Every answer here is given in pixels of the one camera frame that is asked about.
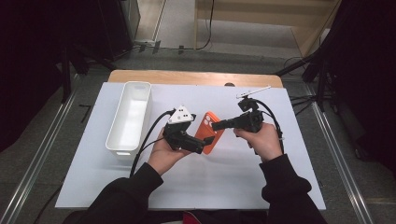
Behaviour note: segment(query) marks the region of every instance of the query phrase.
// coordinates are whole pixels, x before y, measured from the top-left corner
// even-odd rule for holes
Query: power cord
[[[274,121],[276,132],[277,132],[277,137],[279,138],[280,149],[282,149],[282,153],[285,153],[285,149],[283,146],[283,133],[282,133],[282,130],[280,129],[280,125],[277,122],[274,113],[271,111],[270,107],[268,107],[268,105],[266,105],[262,101],[260,101],[260,100],[255,100],[255,101],[257,104],[262,105],[268,111],[269,114],[265,113],[265,112],[264,113],[269,115],[270,118]]]
[[[154,121],[154,123],[151,125],[150,129],[148,130],[148,134],[146,135],[145,139],[143,140],[142,146],[140,147],[139,151],[137,152],[136,156],[134,157],[134,163],[133,163],[133,165],[132,165],[131,173],[129,174],[129,177],[132,177],[132,176],[134,175],[134,170],[136,169],[137,162],[139,161],[140,155],[142,154],[143,150],[145,150],[146,147],[148,147],[149,145],[151,145],[151,144],[153,144],[153,143],[155,143],[155,142],[161,140],[161,139],[157,139],[156,141],[153,141],[153,142],[149,143],[147,146],[145,146],[146,142],[147,142],[148,139],[149,139],[149,136],[150,136],[151,133],[152,133],[152,130],[155,128],[155,126],[157,125],[157,123],[158,123],[163,117],[165,117],[166,115],[170,115],[170,116],[171,116],[171,115],[173,115],[173,114],[175,113],[175,111],[176,111],[176,110],[173,109],[173,110],[168,110],[168,111],[162,113],[162,114]]]
[[[303,58],[303,57],[291,57],[291,58],[288,58],[288,59],[283,63],[283,69],[286,68],[286,64],[288,63],[288,61],[290,61],[290,60],[292,60],[292,59],[300,59],[301,62],[306,63],[306,62],[304,61],[304,58]],[[296,76],[296,74],[292,74],[291,72],[288,72],[288,74],[291,75],[291,76]]]
[[[64,179],[61,181],[61,186],[59,186],[53,193],[52,195],[49,197],[49,199],[46,201],[46,203],[44,204],[44,206],[41,208],[40,212],[38,213],[37,217],[35,218],[35,222],[34,224],[38,224],[40,221],[41,216],[43,216],[44,211],[46,210],[46,208],[48,207],[48,205],[50,204],[50,202],[53,200],[53,198],[55,198],[55,196],[61,191],[62,186],[64,185]]]
[[[148,46],[148,45],[142,45],[140,44],[140,46],[145,46],[145,48],[149,48],[149,49],[170,49],[170,50],[201,50],[207,47],[207,45],[210,43],[211,38],[212,38],[212,21],[213,21],[213,11],[215,8],[215,0],[212,0],[212,7],[210,9],[210,19],[209,19],[209,38],[206,40],[206,43],[203,47],[200,47],[198,49],[193,49],[193,48],[189,48],[189,49],[173,49],[173,48],[158,48],[158,47],[152,47],[152,46]]]
[[[331,100],[332,96],[331,95],[325,95],[323,98],[324,100]],[[316,95],[306,95],[306,96],[290,96],[290,101],[299,101],[302,100],[300,102],[296,102],[291,104],[292,107],[295,107],[297,105],[303,105],[303,104],[307,104],[305,105],[302,109],[300,109],[299,111],[295,112],[295,116],[301,114],[303,111],[305,111],[309,106],[311,106],[315,101],[316,101],[317,96]]]

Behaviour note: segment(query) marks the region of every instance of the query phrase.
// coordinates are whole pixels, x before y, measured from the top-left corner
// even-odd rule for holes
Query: black cable
[[[304,58],[303,58],[303,57],[291,57],[291,58],[288,58],[288,59],[283,63],[283,69],[286,69],[286,63],[287,63],[288,61],[290,61],[291,59],[300,59],[301,62],[307,63],[306,61],[304,61]],[[291,76],[296,76],[295,74],[292,74],[291,72],[288,72],[288,74],[291,75]]]
[[[282,130],[280,129],[279,123],[276,120],[276,117],[274,115],[274,113],[272,112],[272,110],[270,109],[270,107],[268,107],[268,105],[266,105],[265,103],[259,101],[259,100],[255,100],[259,105],[264,106],[264,108],[268,111],[268,113],[270,113],[270,117],[271,119],[274,121],[275,124],[275,128],[276,128],[276,132],[277,132],[277,137],[279,138],[279,144],[280,144],[280,149],[282,150],[282,153],[285,153],[285,149],[283,147],[283,133]]]
[[[299,99],[311,99],[315,98],[316,95],[304,95],[304,96],[289,96],[291,101],[299,100]]]
[[[292,104],[291,106],[292,107],[295,107],[295,106],[297,106],[297,105],[302,105],[302,104],[305,104],[306,102],[311,102],[313,99],[306,99],[306,100],[304,100],[304,101],[301,101],[301,102],[298,102],[298,103],[294,103],[294,104]]]
[[[46,210],[47,206],[50,204],[50,202],[52,201],[52,199],[59,193],[59,191],[61,191],[62,186],[64,184],[61,184],[61,186],[59,186],[59,188],[57,188],[55,190],[55,192],[53,192],[53,194],[49,197],[49,199],[47,200],[47,202],[44,204],[44,206],[41,208],[40,212],[38,213],[37,217],[35,218],[35,222],[34,224],[38,224],[38,222],[40,221],[41,216],[43,215],[44,211]]]
[[[299,115],[301,112],[305,111],[309,106],[311,106],[314,103],[314,101],[311,101],[308,105],[306,105],[305,107],[303,107],[300,111],[298,111],[297,113],[295,113],[295,116]]]
[[[151,125],[150,129],[148,130],[148,134],[146,135],[145,140],[143,141],[142,146],[141,146],[140,149],[139,149],[139,152],[137,152],[136,156],[134,157],[134,163],[133,163],[133,165],[132,165],[131,173],[129,174],[129,177],[132,177],[132,176],[134,175],[134,170],[136,169],[136,165],[137,165],[137,162],[139,161],[140,154],[141,154],[141,153],[143,152],[143,150],[146,148],[146,147],[145,147],[145,144],[146,144],[146,142],[148,141],[149,136],[151,135],[152,130],[154,129],[154,127],[157,125],[157,123],[158,123],[163,117],[165,117],[166,115],[173,115],[173,114],[175,113],[175,111],[176,111],[176,110],[173,109],[173,110],[169,110],[169,111],[164,112],[164,113],[161,114],[161,115],[154,121],[154,123]]]
[[[148,145],[146,145],[145,147],[143,147],[143,150],[145,150],[146,147],[149,147],[149,146],[151,146],[152,144],[154,144],[154,143],[156,143],[156,142],[159,142],[159,141],[161,141],[161,140],[163,140],[163,137],[162,137],[162,138],[159,138],[159,139],[157,139],[157,140],[155,140],[155,141],[152,141],[152,142],[148,143]]]
[[[206,28],[206,30],[207,30],[208,33],[212,32],[212,27],[210,27],[210,29],[209,29],[209,27],[207,26],[207,18],[205,18],[205,28]],[[212,43],[212,41],[210,41],[210,48],[207,49],[207,50],[211,50],[212,47],[213,47],[213,43]]]
[[[215,0],[212,0],[212,8],[210,10],[210,19],[209,19],[209,38],[207,39],[207,41],[203,47],[198,48],[198,49],[173,49],[173,48],[156,48],[156,47],[152,47],[152,46],[146,46],[146,48],[149,48],[149,49],[171,49],[171,50],[201,50],[201,49],[206,48],[212,38],[212,21],[213,21],[214,7],[215,7]]]
[[[198,48],[199,49],[204,49],[206,48],[206,46],[209,44],[211,37],[212,37],[212,20],[213,20],[213,9],[215,8],[215,0],[212,0],[212,8],[210,9],[210,20],[209,20],[209,38],[206,41],[206,44],[201,47]]]
[[[265,112],[265,111],[262,111],[262,113],[264,113],[264,114],[268,115],[269,117],[271,117],[271,115],[270,115],[270,114],[268,114],[268,113],[267,113],[267,112]]]

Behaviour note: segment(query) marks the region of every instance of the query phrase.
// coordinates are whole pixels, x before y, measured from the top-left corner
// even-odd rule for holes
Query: wrist
[[[166,172],[166,170],[163,168],[163,166],[161,166],[160,164],[158,164],[156,162],[152,162],[152,161],[148,160],[148,165],[150,165],[152,167],[152,169],[154,169],[158,173],[158,175],[163,175]]]
[[[271,161],[273,159],[276,159],[282,155],[283,154],[281,152],[275,152],[275,153],[272,153],[269,155],[265,155],[265,157],[261,157],[261,159],[262,159],[262,162],[265,163],[265,162]]]

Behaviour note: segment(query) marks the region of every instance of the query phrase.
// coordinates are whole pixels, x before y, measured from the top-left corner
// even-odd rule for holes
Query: white object
[[[220,119],[234,118],[242,113],[237,105],[239,100],[234,96],[249,90],[257,89],[152,84],[149,125],[164,111],[181,103],[196,114],[196,120],[202,120],[208,110]],[[55,207],[85,209],[108,183],[129,176],[132,162],[117,160],[105,147],[111,118],[116,114],[121,92],[122,83],[104,83]],[[276,115],[286,137],[285,152],[288,153],[294,170],[311,183],[312,190],[309,196],[318,209],[325,209],[287,91],[271,88],[256,93],[254,98],[265,102]],[[148,143],[157,139],[166,121],[167,119],[163,118],[153,129]],[[264,121],[272,122],[265,115]],[[187,132],[194,135],[199,125],[199,121],[192,122]],[[145,149],[136,170],[143,162],[148,161],[151,150],[152,146]],[[265,178],[259,163],[260,158],[248,147],[245,140],[236,138],[233,130],[225,130],[209,155],[190,154],[162,176],[164,183],[151,193],[148,208],[268,209],[269,203],[262,199]]]
[[[151,85],[127,82],[123,86],[117,113],[106,140],[106,147],[120,160],[133,160],[149,126]]]
[[[194,121],[194,117],[190,114],[186,106],[181,105],[168,120],[169,124],[183,123],[188,121]]]
[[[245,93],[237,94],[236,95],[236,99],[239,99],[239,98],[242,98],[242,97],[245,97],[245,96],[249,96],[250,94],[253,94],[253,93],[256,93],[256,92],[259,92],[259,91],[265,91],[265,90],[268,90],[270,88],[271,88],[271,86],[267,86],[267,87],[258,89],[256,91],[248,91],[248,92],[245,92]]]

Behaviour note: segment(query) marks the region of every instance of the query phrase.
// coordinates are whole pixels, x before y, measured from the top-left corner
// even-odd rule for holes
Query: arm
[[[307,194],[311,185],[297,176],[288,155],[282,154],[272,124],[263,123],[258,133],[234,132],[246,139],[262,159],[260,167],[267,181],[262,197],[270,204],[269,223],[326,223]]]
[[[138,223],[147,213],[149,195],[163,180],[161,175],[183,157],[186,150],[173,150],[163,132],[145,162],[131,178],[119,178],[108,184],[78,223]]]

